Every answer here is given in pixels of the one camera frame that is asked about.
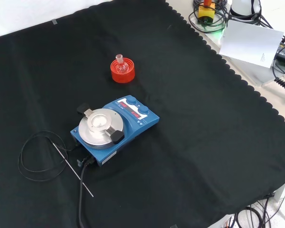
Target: red display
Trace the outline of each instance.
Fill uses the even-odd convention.
[[[136,118],[140,118],[141,116],[138,115],[132,108],[130,108],[129,106],[127,106],[124,102],[119,102],[120,105],[125,108],[126,110],[128,110],[133,116],[135,116]]]

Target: black cable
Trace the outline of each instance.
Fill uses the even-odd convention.
[[[261,205],[261,207],[264,209],[264,211],[265,211],[266,214],[267,214],[268,220],[269,220],[269,215],[268,215],[267,210],[265,210],[264,206],[263,206],[259,201],[257,201],[257,203],[258,203],[259,205]]]
[[[251,217],[251,224],[252,224],[252,228],[255,228],[255,226],[253,225],[253,220],[252,220],[251,204],[250,204],[250,217]]]
[[[82,186],[83,186],[83,177],[84,173],[87,167],[87,163],[84,164],[84,167],[82,168],[81,175],[80,175],[80,192],[79,192],[79,208],[78,208],[78,217],[79,217],[79,225],[81,228],[84,228],[84,224],[81,220],[81,205],[82,205]]]
[[[91,157],[89,160],[87,160],[85,163],[84,163],[84,166],[81,170],[81,175],[80,175],[80,191],[79,191],[79,206],[78,206],[78,217],[79,217],[79,225],[80,225],[80,228],[85,228],[84,224],[82,223],[82,220],[81,220],[81,211],[82,211],[82,186],[83,186],[83,181],[84,181],[84,173],[85,173],[85,170],[86,170],[86,167],[89,165],[89,164],[92,164],[94,163],[94,158]]]
[[[201,19],[198,18],[198,16],[196,15],[196,11],[198,11],[199,9],[199,6],[203,6],[204,8],[208,8],[208,9],[212,9],[215,11],[215,14],[218,14],[220,15],[220,18],[215,21],[215,22],[212,22],[212,23],[207,23],[207,22],[204,22],[202,21]],[[205,31],[205,30],[201,30],[199,27],[197,27],[195,24],[192,23],[191,21],[191,16],[194,14],[195,18],[197,19],[197,21],[203,26],[210,26],[210,27],[218,27],[218,26],[221,26],[223,25],[224,23],[226,23],[226,16],[221,13],[218,9],[215,9],[215,8],[212,8],[210,6],[204,6],[202,5],[202,2],[199,2],[199,3],[196,3],[194,4],[194,9],[193,9],[193,12],[189,15],[189,23],[192,25],[192,27],[194,27],[197,31],[200,31],[200,32],[203,32],[203,33],[215,33],[215,32],[219,32],[219,31],[222,31],[225,26],[222,26],[220,29],[215,29],[215,30],[211,30],[211,31]]]
[[[232,221],[232,224],[229,228],[233,228],[234,227],[234,224],[236,223],[236,217],[238,216],[238,213],[235,213],[234,214],[234,218],[233,218],[233,221]]]
[[[21,148],[21,150],[20,150],[19,156],[18,156],[18,170],[19,170],[19,172],[20,172],[20,174],[21,174],[22,176],[24,176],[26,179],[28,179],[28,180],[30,180],[30,181],[36,181],[36,182],[51,181],[51,180],[55,179],[57,176],[59,176],[59,174],[61,174],[61,173],[63,172],[63,170],[65,169],[65,167],[66,167],[66,165],[67,165],[67,163],[65,162],[64,166],[62,167],[61,171],[60,171],[58,174],[56,174],[54,177],[51,177],[51,178],[48,178],[48,179],[43,179],[43,180],[38,180],[38,179],[29,178],[29,177],[27,177],[26,175],[24,175],[24,173],[21,171],[20,164],[21,164],[22,168],[24,168],[27,172],[31,172],[31,173],[45,173],[45,172],[47,172],[47,171],[51,171],[51,170],[57,169],[57,168],[65,161],[65,159],[62,159],[62,160],[59,162],[58,165],[55,165],[55,166],[53,166],[53,167],[51,167],[51,168],[44,169],[44,170],[30,170],[30,169],[28,169],[28,168],[24,165],[24,162],[23,162],[24,149],[25,149],[25,147],[27,146],[27,144],[28,144],[31,140],[33,140],[33,139],[35,139],[35,138],[38,138],[38,137],[44,137],[44,138],[46,138],[47,140],[49,140],[49,141],[51,142],[51,145],[52,145],[53,141],[52,141],[52,140],[50,139],[50,137],[48,137],[46,134],[53,134],[53,135],[55,135],[55,136],[62,142],[62,144],[63,144],[63,150],[64,150],[64,153],[65,153],[65,158],[66,158],[66,160],[68,160],[68,154],[67,154],[67,152],[65,151],[65,150],[66,150],[66,145],[65,145],[65,143],[63,142],[63,140],[60,138],[59,135],[57,135],[57,134],[55,134],[54,132],[51,132],[51,131],[40,131],[40,132],[37,132],[37,133],[31,135],[31,136],[25,141],[25,143],[23,144],[23,146],[22,146],[22,148]]]
[[[251,207],[245,207],[243,210],[251,210],[252,212],[254,212],[254,213],[256,214],[258,220],[259,220],[259,226],[258,226],[258,228],[261,228],[261,227],[262,227],[262,225],[263,225],[263,223],[262,223],[263,219],[262,219],[260,213],[259,213],[256,209],[251,208]],[[240,214],[240,212],[237,213],[235,220],[236,220],[236,222],[237,222],[238,227],[239,227],[239,228],[242,228],[241,225],[240,225],[240,223],[239,223],[239,221],[238,221],[238,215]]]
[[[266,200],[265,206],[264,206],[264,213],[263,213],[263,220],[262,220],[262,226],[265,228],[266,227],[266,211],[267,211],[267,206],[268,206],[268,202],[269,202],[269,197]]]
[[[275,65],[276,65],[277,68],[279,68],[279,70],[280,70],[283,74],[285,74],[285,71],[284,71],[277,63],[275,63]]]
[[[280,210],[280,208],[281,208],[281,206],[282,206],[284,200],[285,200],[285,197],[283,198],[283,200],[282,200],[282,202],[281,202],[279,208],[277,209],[277,211],[267,220],[267,222],[269,222],[270,219],[272,219],[272,218],[277,214],[277,212]]]
[[[280,78],[278,78],[278,77],[276,76],[274,65],[276,64],[276,57],[277,57],[277,55],[278,55],[281,51],[283,51],[284,49],[285,49],[285,44],[284,44],[284,47],[283,47],[281,50],[279,50],[279,51],[275,54],[275,57],[274,57],[274,60],[273,60],[273,64],[272,64],[272,73],[273,73],[273,75],[274,75],[274,77],[275,77],[275,82],[277,82],[277,83],[278,83],[280,86],[282,86],[283,88],[285,88],[285,81],[283,81],[282,79],[280,79]]]
[[[215,32],[222,31],[222,30],[224,30],[225,25],[227,24],[227,21],[229,19],[240,21],[240,20],[237,20],[237,19],[246,19],[247,17],[251,17],[251,18],[253,18],[252,21],[247,21],[246,23],[259,25],[260,15],[261,15],[261,12],[262,12],[262,6],[261,6],[260,0],[259,0],[260,11],[258,13],[254,13],[253,12],[252,14],[247,15],[247,16],[235,16],[235,15],[230,14],[228,12],[227,8],[226,8],[227,0],[215,0],[215,1],[212,1],[212,3],[215,3],[215,8],[212,8],[210,6],[204,6],[202,0],[193,0],[193,12],[189,15],[189,23],[192,25],[192,27],[194,27],[199,32],[208,34],[208,33],[215,33]],[[215,14],[220,15],[219,19],[217,21],[215,21],[215,22],[212,22],[212,23],[208,23],[206,21],[200,20],[198,18],[198,16],[196,15],[196,11],[198,11],[199,6],[203,6],[205,8],[214,10]],[[194,14],[196,20],[199,22],[199,24],[201,24],[201,26],[203,26],[203,27],[206,27],[206,26],[209,26],[209,27],[220,27],[221,26],[221,28],[215,29],[215,30],[211,30],[211,31],[206,31],[206,30],[200,29],[198,26],[196,26],[194,23],[192,23],[192,21],[190,19],[193,14]]]
[[[229,219],[229,223],[228,223],[228,227],[229,227],[229,228],[230,228],[231,218],[232,218],[232,216],[231,216],[230,219]]]

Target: black cable bundle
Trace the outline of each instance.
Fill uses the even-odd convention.
[[[254,228],[254,224],[253,224],[253,220],[252,220],[252,212],[256,214],[256,216],[257,216],[257,218],[258,218],[258,220],[259,220],[259,225],[258,225],[257,228],[266,228],[266,223],[268,223],[268,222],[269,222],[269,227],[271,228],[271,222],[270,222],[270,220],[278,213],[278,211],[280,210],[280,208],[281,208],[281,206],[282,206],[282,204],[283,204],[283,202],[284,202],[284,200],[285,200],[285,197],[284,197],[283,200],[282,200],[282,202],[280,203],[280,205],[279,205],[277,211],[276,211],[271,217],[269,217],[269,214],[268,214],[268,212],[267,212],[267,206],[268,206],[269,198],[270,198],[270,196],[267,196],[266,202],[265,202],[265,205],[264,205],[264,206],[263,206],[259,201],[257,201],[257,203],[258,203],[258,204],[263,208],[263,210],[264,210],[264,211],[263,211],[263,217],[261,216],[261,214],[260,214],[256,209],[252,208],[251,205],[250,205],[250,207],[245,207],[244,209],[242,209],[242,210],[240,211],[240,212],[242,212],[242,211],[244,211],[244,210],[249,210],[249,211],[250,211],[250,217],[251,217],[251,222],[252,222],[252,227],[253,227],[253,228]],[[240,212],[234,214],[233,222],[232,222],[231,225],[230,225],[230,223],[231,223],[231,218],[230,218],[228,228],[233,228],[234,225],[235,225],[235,222],[237,223],[237,225],[238,225],[239,228],[242,228],[241,225],[240,225],[240,223],[239,223],[239,221],[238,221],[238,215],[240,214]]]
[[[53,179],[55,179],[57,176],[59,176],[63,170],[66,168],[66,165],[67,163],[65,162],[65,159],[62,159],[61,162],[59,162],[57,165],[51,167],[51,168],[48,168],[48,169],[43,169],[43,170],[31,170],[31,169],[28,169],[25,165],[24,165],[24,161],[23,161],[23,157],[24,157],[24,151],[25,151],[25,148],[27,146],[27,144],[32,141],[33,139],[36,139],[36,138],[45,138],[47,139],[50,144],[52,145],[53,144],[53,140],[50,138],[50,135],[51,135],[51,138],[53,139],[53,136],[56,137],[57,139],[60,140],[60,143],[62,144],[62,146],[57,146],[58,148],[60,148],[61,150],[63,150],[63,152],[65,153],[65,158],[66,160],[68,160],[68,154],[67,154],[67,151],[72,151],[72,150],[67,150],[66,149],[66,145],[65,143],[63,142],[63,140],[60,138],[59,135],[55,134],[54,132],[51,132],[51,131],[40,131],[40,132],[37,132],[33,135],[31,135],[26,141],[25,143],[23,144],[22,148],[21,148],[21,151],[20,151],[20,154],[19,154],[19,157],[18,157],[18,170],[19,172],[21,173],[22,176],[24,176],[26,179],[29,179],[30,181],[36,181],[36,182],[46,182],[46,181],[51,181]],[[44,174],[44,173],[49,173],[51,171],[54,171],[54,170],[59,170],[58,173],[56,175],[54,175],[53,177],[50,177],[50,178],[45,178],[45,179],[34,179],[34,178],[31,178],[31,177],[28,177],[26,176],[23,171],[21,170],[25,170],[27,173],[31,173],[31,174]]]
[[[225,28],[225,25],[227,24],[228,20],[241,20],[241,19],[246,19],[251,17],[252,20],[247,22],[249,24],[256,24],[256,25],[260,25],[260,18],[261,18],[261,13],[262,13],[262,6],[261,6],[261,2],[260,3],[260,11],[258,13],[253,12],[250,15],[247,16],[236,16],[236,15],[232,15],[228,12],[226,5],[227,5],[227,0],[214,0],[212,1],[212,3],[215,3],[215,8],[209,7],[209,6],[203,6],[203,0],[193,0],[193,12],[189,15],[189,23],[197,30],[203,33],[215,33],[215,32],[219,32],[222,31]],[[212,23],[207,23],[206,21],[202,21],[198,18],[198,16],[196,15],[196,11],[198,11],[199,6],[203,6],[205,8],[209,8],[215,11],[215,14],[220,15],[219,19],[216,20],[215,22]],[[201,30],[200,28],[198,28],[194,23],[192,23],[191,21],[191,16],[194,15],[196,20],[203,26],[203,27],[219,27],[221,26],[221,28],[219,29],[215,29],[215,30],[211,30],[211,31],[206,31],[206,30]]]

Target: white table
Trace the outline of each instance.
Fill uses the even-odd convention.
[[[170,6],[173,7],[178,13],[180,13],[184,19],[189,23],[188,16],[193,12],[192,0],[166,0]],[[262,1],[262,8],[263,8],[263,15],[268,20],[268,22],[275,28],[285,32],[285,16],[283,18],[279,18],[277,14],[284,14],[285,15],[285,0],[284,1]],[[211,46],[213,50],[217,53],[219,52],[220,44],[218,40],[215,39],[213,36],[206,36],[205,34],[199,32],[199,34],[207,41],[207,44]],[[256,91],[258,91],[261,96],[267,99],[267,102],[271,103],[273,108],[276,109],[281,116],[285,118],[285,89],[274,82],[274,76],[272,75],[272,81],[262,85],[256,86],[256,84],[251,81],[251,75],[248,75],[248,70],[243,70],[242,66],[237,65],[235,62],[228,57],[224,57],[227,61],[227,64],[230,65],[230,68],[233,69],[236,74],[241,75],[242,79],[246,80],[249,85],[253,86]],[[284,188],[283,185],[276,191],[276,200],[280,200],[284,196]],[[222,227],[225,222],[230,218],[231,215],[226,215],[217,223],[213,224],[209,228],[220,228]]]

